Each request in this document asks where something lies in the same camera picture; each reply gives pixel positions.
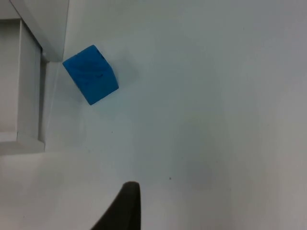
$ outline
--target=black object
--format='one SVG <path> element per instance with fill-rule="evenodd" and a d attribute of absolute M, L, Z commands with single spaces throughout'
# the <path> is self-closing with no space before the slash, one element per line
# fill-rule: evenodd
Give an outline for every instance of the black object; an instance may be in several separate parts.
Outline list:
<path fill-rule="evenodd" d="M 137 182 L 123 184 L 92 230 L 141 230 L 141 191 Z"/>

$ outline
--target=white cabinet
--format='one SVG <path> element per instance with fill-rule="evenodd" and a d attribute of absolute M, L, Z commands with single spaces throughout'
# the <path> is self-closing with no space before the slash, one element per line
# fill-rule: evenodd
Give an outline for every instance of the white cabinet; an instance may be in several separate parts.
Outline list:
<path fill-rule="evenodd" d="M 40 63 L 63 58 L 69 0 L 0 0 L 0 155 L 44 151 Z"/>
<path fill-rule="evenodd" d="M 0 154 L 44 151 L 38 140 L 41 48 L 23 21 L 0 20 Z"/>

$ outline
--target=blue cube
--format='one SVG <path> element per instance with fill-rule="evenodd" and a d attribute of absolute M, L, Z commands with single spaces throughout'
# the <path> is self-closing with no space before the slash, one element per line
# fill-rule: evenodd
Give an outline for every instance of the blue cube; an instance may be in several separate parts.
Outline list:
<path fill-rule="evenodd" d="M 118 89 L 111 66 L 94 45 L 64 61 L 63 66 L 90 105 Z"/>

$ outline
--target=drawer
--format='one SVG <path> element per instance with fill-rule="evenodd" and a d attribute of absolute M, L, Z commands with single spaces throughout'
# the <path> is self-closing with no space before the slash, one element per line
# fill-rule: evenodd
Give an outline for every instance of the drawer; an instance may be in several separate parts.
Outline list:
<path fill-rule="evenodd" d="M 38 140 L 41 48 L 23 21 L 0 20 L 0 154 L 44 151 Z"/>

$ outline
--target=foam block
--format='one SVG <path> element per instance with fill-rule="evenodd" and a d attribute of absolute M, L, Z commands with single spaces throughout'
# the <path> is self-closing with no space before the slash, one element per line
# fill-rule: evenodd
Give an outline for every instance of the foam block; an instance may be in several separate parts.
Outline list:
<path fill-rule="evenodd" d="M 90 105 L 118 89 L 111 66 L 94 45 L 64 61 L 63 66 Z"/>

